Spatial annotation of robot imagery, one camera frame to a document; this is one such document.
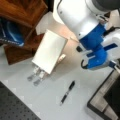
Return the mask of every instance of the table surface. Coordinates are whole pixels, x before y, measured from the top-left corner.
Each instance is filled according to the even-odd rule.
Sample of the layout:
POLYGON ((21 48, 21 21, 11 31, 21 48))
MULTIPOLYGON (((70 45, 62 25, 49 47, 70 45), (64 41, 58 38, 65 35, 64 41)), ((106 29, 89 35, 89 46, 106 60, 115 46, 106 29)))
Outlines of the table surface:
POLYGON ((0 47, 0 81, 42 120, 102 120, 86 105, 111 69, 83 70, 80 67, 82 54, 76 51, 77 45, 75 41, 68 41, 63 51, 66 58, 37 87, 27 80, 33 71, 32 58, 9 66, 0 47), (60 106, 73 80, 75 87, 60 106))

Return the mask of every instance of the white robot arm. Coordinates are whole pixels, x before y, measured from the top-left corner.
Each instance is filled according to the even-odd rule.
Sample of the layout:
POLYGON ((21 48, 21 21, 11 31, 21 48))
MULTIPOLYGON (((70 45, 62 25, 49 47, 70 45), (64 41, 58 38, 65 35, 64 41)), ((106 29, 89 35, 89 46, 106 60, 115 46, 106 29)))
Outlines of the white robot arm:
POLYGON ((94 54, 85 66, 87 69, 103 65, 108 56, 102 46, 102 35, 106 30, 96 19, 96 15, 103 15, 117 8, 120 8, 119 0, 60 0, 58 3, 57 11, 64 24, 84 48, 92 50, 94 54))

